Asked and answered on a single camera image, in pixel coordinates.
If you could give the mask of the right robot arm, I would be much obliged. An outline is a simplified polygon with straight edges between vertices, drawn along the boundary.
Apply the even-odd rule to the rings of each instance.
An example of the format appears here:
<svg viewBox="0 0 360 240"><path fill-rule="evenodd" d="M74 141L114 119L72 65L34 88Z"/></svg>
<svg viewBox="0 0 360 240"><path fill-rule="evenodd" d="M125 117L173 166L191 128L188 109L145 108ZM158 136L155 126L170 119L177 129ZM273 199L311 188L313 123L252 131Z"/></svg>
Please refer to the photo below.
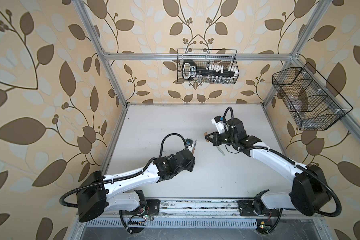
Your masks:
<svg viewBox="0 0 360 240"><path fill-rule="evenodd" d="M254 212L262 216L273 209L299 211L305 216L320 214L336 217L342 206L335 192L328 186L322 169L297 163L269 148L261 139L250 136L239 119L212 119L216 131L205 135L214 146L232 146L238 153L262 162L284 177L290 188L281 192L263 190L253 198Z"/></svg>

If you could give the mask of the orange pen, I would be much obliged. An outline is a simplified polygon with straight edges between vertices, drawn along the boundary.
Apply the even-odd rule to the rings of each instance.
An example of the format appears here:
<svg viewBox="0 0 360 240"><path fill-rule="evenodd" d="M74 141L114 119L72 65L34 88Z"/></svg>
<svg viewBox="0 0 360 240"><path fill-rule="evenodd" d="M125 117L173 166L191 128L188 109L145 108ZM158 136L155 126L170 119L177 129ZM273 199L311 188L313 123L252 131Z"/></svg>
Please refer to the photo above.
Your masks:
<svg viewBox="0 0 360 240"><path fill-rule="evenodd" d="M194 144L193 144L193 149L192 149L192 154L195 154L195 150L196 150L196 145L197 145L197 140L195 140Z"/></svg>

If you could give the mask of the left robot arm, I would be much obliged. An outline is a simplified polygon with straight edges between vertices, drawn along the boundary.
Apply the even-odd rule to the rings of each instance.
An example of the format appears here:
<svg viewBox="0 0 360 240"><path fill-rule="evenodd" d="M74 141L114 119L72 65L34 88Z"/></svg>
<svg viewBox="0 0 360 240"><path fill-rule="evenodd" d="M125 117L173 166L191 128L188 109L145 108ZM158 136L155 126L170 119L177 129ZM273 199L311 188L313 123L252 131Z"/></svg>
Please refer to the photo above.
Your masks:
<svg viewBox="0 0 360 240"><path fill-rule="evenodd" d="M174 155L152 158L148 165L122 174L105 175L93 172L76 193L79 222L89 222L104 212L139 212L145 197L138 187L171 180L182 171L192 172L196 158L189 150Z"/></svg>

